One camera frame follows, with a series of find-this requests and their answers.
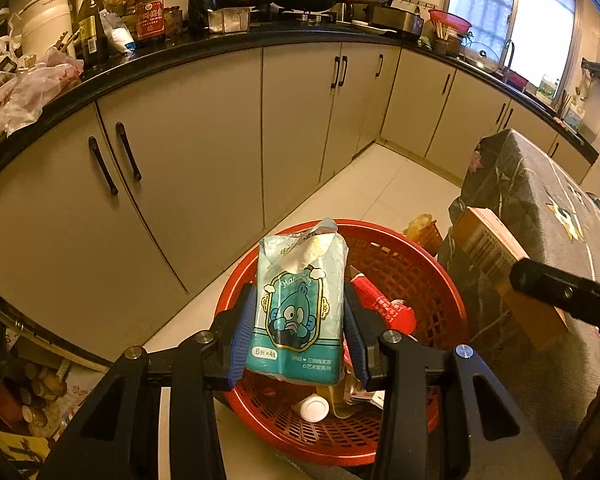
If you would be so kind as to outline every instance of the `metal screw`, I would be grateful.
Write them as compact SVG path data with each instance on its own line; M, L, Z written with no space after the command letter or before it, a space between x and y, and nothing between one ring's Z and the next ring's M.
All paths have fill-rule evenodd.
M456 354L458 354L462 359L468 359L474 355L474 349L469 345L458 345L456 346Z
M382 338L388 343L397 343L402 339L402 334L397 330L387 330L384 334L382 334Z
M130 346L125 350L125 357L127 359L138 359L142 355L141 346Z
M201 345L211 343L215 337L216 337L216 334L211 332L211 330L201 330L200 332L198 332L196 335L193 336L193 338Z

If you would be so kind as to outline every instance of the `kitchen counter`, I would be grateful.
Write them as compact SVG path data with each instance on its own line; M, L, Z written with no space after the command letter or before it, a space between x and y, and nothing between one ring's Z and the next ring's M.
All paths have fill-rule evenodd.
M253 25L249 32L234 34L207 34L197 38L191 38L184 34L167 40L164 44L140 49L129 57L112 57L105 66L86 71L79 85L50 102L35 124L0 140L0 171L27 146L65 118L104 95L151 74L199 59L250 48L341 41L402 46L470 73L533 111L573 145L591 164L598 158L598 152L586 140L580 136L574 136L555 123L552 116L531 99L461 60L437 56L426 48L418 47L417 44L407 43L395 37L379 36L349 25L315 26L297 22L277 22Z

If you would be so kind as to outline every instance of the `black cabinet handle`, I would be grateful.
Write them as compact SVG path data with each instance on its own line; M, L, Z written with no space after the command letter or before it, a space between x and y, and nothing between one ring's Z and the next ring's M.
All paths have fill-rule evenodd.
M382 72L382 65L384 65L384 55L380 54L380 68L378 69L376 77L380 77L380 73Z
M349 58L342 56L342 62L344 63L344 74L342 74L342 81L338 83L338 86L344 86L344 80L347 78L347 68L349 67Z
M496 124L498 124L500 122L500 118L502 117L502 114L504 113L504 108L507 106L506 103L502 104L502 108L500 109L500 114L498 115L498 118L496 119Z
M128 156L129 162L131 163L131 169L134 172L134 180L136 182L140 182L142 180L142 174L140 173L140 170L138 170L138 165L136 164L136 160L134 159L134 154L131 152L129 139L126 138L125 125L122 123L116 123L116 133L120 136L120 139L122 140L122 145L125 147L126 156Z
M334 88L336 88L336 85L338 83L338 76L340 76L340 56L336 56L336 77L333 80L333 83L331 83L331 90L333 90Z
M446 75L445 87L442 89L442 95L446 93L446 87L449 85L449 80L451 79L451 74Z
M509 121L511 120L511 116L513 115L513 108L509 111L509 117L507 117L507 122L504 123L504 128L506 128L509 124Z
M102 170L102 173L104 174L104 178L107 180L107 184L109 184L109 189L111 190L111 194L113 196L116 196L118 194L118 188L113 183L113 179L112 179L111 175L109 174L109 170L107 169L107 167L104 163L104 159L102 158L102 153L100 153L100 148L98 146L98 141L96 140L95 137L89 137L89 147L90 147L91 151L93 152L93 155L96 156L96 160L98 161L98 164L100 165L100 169Z

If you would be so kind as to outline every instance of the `brown glass bottle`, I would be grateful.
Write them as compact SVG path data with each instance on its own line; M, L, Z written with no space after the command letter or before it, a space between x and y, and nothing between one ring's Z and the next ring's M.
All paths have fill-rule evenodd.
M138 46L164 41L164 0L136 0Z
M102 6L97 0L84 0L78 12L85 69L109 59L109 45L100 19L101 10Z

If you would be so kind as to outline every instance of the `tile floor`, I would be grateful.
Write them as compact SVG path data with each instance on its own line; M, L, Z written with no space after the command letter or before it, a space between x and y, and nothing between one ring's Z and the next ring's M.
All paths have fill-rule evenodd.
M430 213L438 221L444 237L451 226L447 208L459 191L454 184L415 162L372 144L272 231L329 216L374 222L401 232L416 216ZM222 273L156 333L146 343L147 351L172 348L208 328L222 288L237 264ZM170 478L168 411L169 390L165 388L160 411L160 480ZM218 402L216 415L229 480L307 479Z

